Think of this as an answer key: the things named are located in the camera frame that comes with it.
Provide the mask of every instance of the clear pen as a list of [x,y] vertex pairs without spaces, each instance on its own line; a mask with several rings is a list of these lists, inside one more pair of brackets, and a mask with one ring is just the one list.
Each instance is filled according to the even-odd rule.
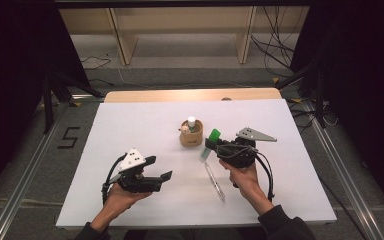
[[217,190],[217,193],[219,195],[219,198],[222,202],[224,202],[224,193],[223,191],[221,190],[220,186],[218,185],[215,177],[214,177],[214,174],[213,172],[211,171],[211,168],[210,168],[210,165],[208,165],[207,162],[204,162],[204,165],[205,165],[205,170],[207,170],[207,173],[208,173],[208,176],[210,177],[210,180],[211,182],[213,183],[214,185],[214,188]]

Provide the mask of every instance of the brown basket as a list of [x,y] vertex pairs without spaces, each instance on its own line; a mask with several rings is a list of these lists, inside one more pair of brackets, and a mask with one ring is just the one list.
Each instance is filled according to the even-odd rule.
[[[184,121],[182,125],[180,125],[180,127],[182,126],[188,126],[188,121],[187,120]],[[194,146],[201,145],[203,130],[204,130],[204,125],[202,124],[202,122],[199,120],[196,120],[193,133],[185,133],[180,131],[180,137],[179,137],[180,142],[185,147],[194,147]]]

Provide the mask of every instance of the green cap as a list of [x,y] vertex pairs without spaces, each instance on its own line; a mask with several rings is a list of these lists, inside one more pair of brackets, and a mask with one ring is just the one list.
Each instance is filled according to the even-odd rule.
[[214,128],[213,131],[211,131],[211,134],[208,137],[208,140],[215,143],[215,142],[217,142],[220,135],[221,135],[221,133],[217,129]]

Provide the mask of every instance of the white table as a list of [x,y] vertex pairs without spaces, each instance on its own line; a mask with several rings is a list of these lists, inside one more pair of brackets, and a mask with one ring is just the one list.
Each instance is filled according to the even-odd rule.
[[[307,223],[336,220],[284,100],[102,103],[57,227],[81,228],[95,217],[102,207],[102,183],[114,161],[132,147],[145,157],[157,157],[155,164],[145,167],[145,176],[160,176],[170,170],[173,175],[160,192],[137,202],[111,226],[149,229],[258,224],[257,213],[232,187],[229,172],[218,163],[216,154],[212,152],[207,161],[226,195],[225,203],[198,160],[204,145],[185,148],[180,144],[178,128],[191,115],[203,122],[204,137],[217,128],[220,138],[230,141],[243,127],[276,137],[277,142],[257,142],[272,167],[273,203]],[[266,173],[257,166],[260,185],[267,192]]]

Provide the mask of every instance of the person's left hand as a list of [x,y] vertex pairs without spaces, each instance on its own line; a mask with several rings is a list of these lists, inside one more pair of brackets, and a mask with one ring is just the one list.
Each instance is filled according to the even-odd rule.
[[131,193],[124,191],[118,183],[114,183],[108,192],[107,201],[101,212],[95,217],[90,226],[102,232],[108,224],[137,201],[150,196],[152,192]]

